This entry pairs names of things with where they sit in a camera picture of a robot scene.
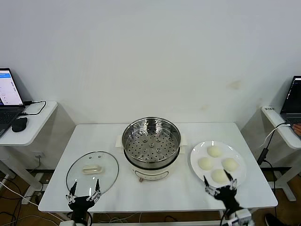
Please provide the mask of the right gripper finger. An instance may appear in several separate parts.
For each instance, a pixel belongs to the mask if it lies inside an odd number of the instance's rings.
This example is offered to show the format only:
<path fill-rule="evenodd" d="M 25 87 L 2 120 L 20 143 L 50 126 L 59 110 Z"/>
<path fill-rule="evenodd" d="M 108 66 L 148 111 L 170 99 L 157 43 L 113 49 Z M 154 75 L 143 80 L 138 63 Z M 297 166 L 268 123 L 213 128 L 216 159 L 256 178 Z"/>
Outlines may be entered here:
<path fill-rule="evenodd" d="M 224 191 L 227 191 L 227 192 L 229 192 L 229 191 L 236 192 L 236 191 L 237 191 L 237 179 L 234 179 L 234 178 L 232 177 L 232 175 L 231 175 L 229 172 L 227 172 L 226 170 L 224 170 L 224 172 L 225 172 L 225 174 L 226 174 L 228 180 L 230 181 L 230 184 L 224 186 L 224 187 L 223 187 L 223 190 L 224 190 Z"/>
<path fill-rule="evenodd" d="M 204 183 L 205 183 L 205 191 L 206 193 L 208 193 L 209 195 L 211 195 L 212 197 L 217 196 L 220 191 L 217 190 L 216 188 L 212 187 L 209 183 L 208 180 L 206 179 L 206 177 L 204 176 Z"/>

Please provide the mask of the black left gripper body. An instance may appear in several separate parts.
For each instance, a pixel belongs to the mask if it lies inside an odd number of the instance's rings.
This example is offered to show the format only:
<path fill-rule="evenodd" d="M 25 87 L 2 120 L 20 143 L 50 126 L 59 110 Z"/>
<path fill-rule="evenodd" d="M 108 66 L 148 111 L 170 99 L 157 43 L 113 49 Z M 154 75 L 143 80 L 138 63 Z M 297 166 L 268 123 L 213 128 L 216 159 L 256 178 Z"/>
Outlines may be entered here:
<path fill-rule="evenodd" d="M 68 206 L 75 216 L 85 216 L 89 208 L 94 206 L 94 200 L 89 196 L 75 197 L 68 201 Z"/>

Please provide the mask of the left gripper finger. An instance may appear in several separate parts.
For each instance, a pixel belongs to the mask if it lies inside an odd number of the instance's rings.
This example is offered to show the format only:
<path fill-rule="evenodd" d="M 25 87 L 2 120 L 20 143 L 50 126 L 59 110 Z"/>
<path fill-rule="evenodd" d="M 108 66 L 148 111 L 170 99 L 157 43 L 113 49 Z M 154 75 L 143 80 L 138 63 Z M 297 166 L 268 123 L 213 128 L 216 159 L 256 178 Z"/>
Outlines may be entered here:
<path fill-rule="evenodd" d="M 69 193 L 65 196 L 68 203 L 75 203 L 75 191 L 76 191 L 77 181 L 73 184 L 73 186 L 70 188 Z"/>
<path fill-rule="evenodd" d="M 87 201 L 97 202 L 102 195 L 99 179 L 96 181 L 95 191 L 87 198 Z"/>

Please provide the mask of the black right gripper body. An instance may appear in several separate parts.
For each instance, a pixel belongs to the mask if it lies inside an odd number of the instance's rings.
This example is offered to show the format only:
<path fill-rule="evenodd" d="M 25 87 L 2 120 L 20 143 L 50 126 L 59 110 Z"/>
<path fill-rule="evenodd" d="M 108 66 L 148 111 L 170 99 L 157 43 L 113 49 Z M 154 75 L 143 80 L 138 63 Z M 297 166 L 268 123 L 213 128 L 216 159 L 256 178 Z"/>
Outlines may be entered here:
<path fill-rule="evenodd" d="M 216 191 L 217 194 L 215 195 L 215 199 L 223 202 L 228 213 L 234 213 L 243 209 L 235 198 L 237 194 L 237 189 L 235 187 L 230 185 L 222 186 L 217 188 Z"/>

